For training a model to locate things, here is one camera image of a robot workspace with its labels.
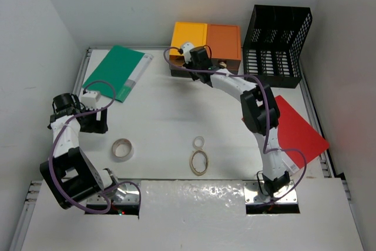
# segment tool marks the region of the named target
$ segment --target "cable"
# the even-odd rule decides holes
[[[132,185],[134,185],[136,187],[136,189],[139,191],[140,193],[140,201],[139,201],[139,209],[140,209],[140,206],[141,206],[141,191],[139,189],[139,187],[135,184],[135,183],[132,183],[130,181],[125,181],[125,182],[121,182],[121,183],[118,183],[117,185],[107,189],[107,190],[104,190],[102,192],[99,193],[99,195],[101,195],[101,197],[103,197],[105,199],[105,201],[107,202],[107,208],[104,209],[104,210],[95,210],[95,209],[90,209],[90,208],[87,208],[83,205],[81,205],[80,203],[74,201],[68,194],[66,194],[66,192],[64,191],[64,189],[61,187],[59,181],[58,181],[58,178],[56,177],[56,174],[55,174],[55,171],[53,169],[53,153],[55,151],[55,148],[59,142],[59,139],[60,137],[62,136],[64,130],[66,129],[67,125],[69,124],[69,122],[73,119],[76,119],[76,118],[79,118],[79,117],[83,117],[83,116],[88,116],[88,115],[91,115],[91,114],[94,114],[94,113],[98,113],[98,112],[101,112],[105,109],[107,109],[108,107],[110,107],[112,105],[112,103],[114,103],[115,101],[115,97],[116,97],[116,91],[115,89],[113,88],[113,86],[106,82],[106,81],[94,81],[94,82],[91,82],[89,83],[84,89],[83,91],[87,90],[87,88],[91,85],[93,85],[94,83],[104,83],[106,85],[108,85],[112,92],[113,92],[113,96],[112,96],[112,100],[110,101],[110,103],[108,103],[106,106],[100,108],[100,109],[97,109],[97,110],[93,110],[93,111],[90,111],[90,112],[85,112],[85,113],[80,113],[80,114],[77,114],[77,115],[74,115],[72,117],[70,117],[66,122],[65,124],[63,125],[63,128],[60,130],[60,132],[58,133],[58,135],[56,136],[53,144],[52,144],[52,149],[49,153],[49,156],[48,156],[48,167],[49,167],[49,173],[51,175],[51,179],[53,181],[53,184],[56,186],[57,190],[59,191],[59,193],[73,206],[87,212],[87,213],[91,213],[91,214],[105,214],[105,213],[108,213],[108,211],[110,211],[111,209],[111,201],[110,199],[104,195],[105,192],[107,191],[111,191],[115,188],[117,188],[118,186],[120,186],[121,184],[124,184],[124,183],[130,183]]]
[[[80,102],[80,106],[81,110],[86,110],[86,106],[82,102]]]
[[[260,182],[260,178],[259,178],[259,173],[261,173],[261,172],[262,172],[262,170],[260,170],[260,171],[258,171],[258,172],[256,173],[257,184],[258,184],[258,186],[259,186],[259,188],[260,188],[260,192],[261,192],[261,194],[264,195],[264,196],[268,196],[268,195],[264,194],[263,189],[261,188],[261,182]]]
[[[172,62],[170,62],[170,60],[167,58],[166,56],[166,53],[167,51],[171,50],[171,49],[176,49],[176,50],[180,50],[179,48],[177,47],[169,47],[169,48],[166,48],[164,51],[163,51],[163,57],[165,59],[165,61],[172,67],[174,67],[175,69],[179,69],[181,71],[186,71],[186,72],[195,72],[195,73],[210,73],[210,74],[216,74],[216,75],[223,75],[223,76],[226,76],[227,74],[226,73],[221,73],[220,70],[219,71],[209,71],[209,70],[194,70],[194,69],[186,69],[186,68],[183,68],[183,67],[179,67],[179,66],[175,66]],[[267,145],[268,145],[268,141],[269,141],[269,134],[270,134],[270,111],[269,111],[269,104],[268,104],[268,100],[267,100],[267,97],[266,97],[266,93],[265,93],[265,90],[263,88],[263,84],[261,83],[261,81],[254,75],[229,75],[230,77],[232,78],[251,78],[253,79],[254,81],[256,81],[256,83],[259,85],[260,87],[260,90],[261,90],[261,94],[263,96],[263,101],[264,101],[264,106],[265,106],[265,110],[266,110],[266,134],[265,134],[265,143],[264,143],[264,148],[263,148],[263,153],[264,154],[268,154],[272,151],[278,151],[278,150],[281,150],[283,152],[289,152],[289,151],[295,151],[295,152],[298,152],[303,160],[304,160],[304,170],[303,170],[303,173],[301,174],[299,180],[295,183],[295,185],[285,194],[283,195],[282,197],[280,198],[274,198],[273,200],[267,202],[267,203],[264,203],[264,204],[260,204],[256,207],[263,207],[263,206],[268,206],[268,205],[272,205],[274,204],[276,201],[280,200],[281,198],[285,197],[286,195],[288,195],[291,191],[293,191],[297,185],[301,182],[301,180],[303,179],[306,171],[307,171],[307,160],[306,160],[306,157],[304,156],[304,154],[302,153],[301,150],[297,149],[297,148],[289,148],[289,149],[282,149],[282,148],[271,148],[269,150],[266,149]]]

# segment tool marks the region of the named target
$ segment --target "wooden box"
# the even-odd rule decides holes
[[[206,44],[207,24],[176,22],[174,34],[172,36],[171,46],[181,47],[186,42],[191,42],[194,46],[203,46]],[[184,57],[177,50],[170,50],[170,61],[176,66],[184,64]],[[188,72],[174,69],[170,66],[171,76],[183,76],[190,78]]]
[[[211,61],[214,65],[225,62],[230,72],[238,73],[241,62],[239,26],[209,24],[206,44],[210,46],[213,53]]]

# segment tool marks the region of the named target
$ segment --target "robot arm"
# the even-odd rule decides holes
[[[274,150],[264,153],[264,143],[266,139],[266,110],[265,104],[262,103],[263,96],[260,87],[255,83],[246,81],[242,78],[230,76],[229,70],[219,66],[213,66],[207,56],[204,47],[195,48],[191,43],[185,43],[181,47],[184,55],[184,66],[188,69],[201,71],[218,71],[226,75],[215,73],[190,72],[193,80],[201,80],[213,88],[225,91],[241,103],[243,120],[247,128],[255,135],[258,147],[260,148],[261,158],[263,161],[263,178],[264,190],[268,195],[279,191],[283,186],[290,183],[290,175],[286,171],[283,162],[284,152]],[[274,95],[268,85],[263,85],[265,90],[269,115],[270,115],[270,132],[266,152],[268,149],[279,148],[277,127],[280,111]]]
[[[53,140],[56,139],[69,118],[79,113],[89,112],[88,108],[95,109],[98,99],[99,93],[90,91],[82,96],[85,105],[79,102],[76,95],[65,93],[56,96],[53,99],[54,113],[51,115],[49,125],[49,128],[53,130]],[[83,201],[117,182],[109,169],[99,172],[95,169],[78,142],[79,132],[107,132],[106,120],[107,110],[101,111],[99,121],[97,121],[96,113],[72,119],[53,152],[53,169],[56,178],[63,190],[76,202]],[[40,171],[60,206],[64,209],[70,208],[72,205],[59,193],[52,180],[48,161],[40,165]],[[64,179],[71,171],[73,171],[73,177]]]

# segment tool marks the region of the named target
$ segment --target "ring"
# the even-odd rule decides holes
[[[129,160],[135,151],[128,139],[120,138],[112,145],[112,153],[119,159]]]
[[[193,166],[193,158],[196,154],[198,153],[201,153],[204,158],[205,158],[205,170],[203,170],[202,172],[198,172],[194,166]],[[189,159],[189,166],[190,166],[190,169],[192,170],[192,172],[196,175],[196,176],[202,176],[204,173],[206,173],[206,170],[207,170],[207,167],[209,165],[209,159],[207,157],[207,154],[204,150],[197,150],[197,151],[194,151]]]
[[[202,136],[198,136],[196,137],[194,140],[193,140],[193,147],[196,149],[196,150],[202,150],[202,147],[204,147],[204,144],[205,144],[205,139],[202,137]]]

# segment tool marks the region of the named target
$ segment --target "white table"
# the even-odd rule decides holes
[[[85,81],[108,53],[94,49]],[[80,146],[97,169],[110,168],[120,178],[130,179],[254,179],[262,169],[259,147],[241,121],[241,105],[228,94],[199,81],[170,76],[162,50],[142,50],[152,54],[140,81],[124,103],[115,102],[108,111],[108,132],[104,135],[80,133]],[[307,121],[300,86],[274,88]],[[100,106],[109,98],[102,97]],[[205,138],[204,150],[210,165],[205,175],[196,176],[189,168],[193,139]],[[130,140],[135,154],[118,162],[111,146],[119,138]],[[307,176],[323,178],[318,158],[308,165]]]
[[[107,51],[92,51],[79,88]],[[262,165],[256,140],[240,120],[240,104],[202,83],[171,78],[161,51],[143,52],[155,58],[125,102],[109,109],[108,133],[80,136],[98,169],[159,179],[141,181],[140,219],[63,210],[44,183],[22,250],[362,250],[341,180],[324,178],[323,157],[309,164],[297,188],[300,214],[247,216],[240,180],[254,179]],[[299,86],[273,92],[308,121]],[[198,135],[210,158],[202,177],[188,164]],[[111,157],[118,138],[135,145],[131,160]]]

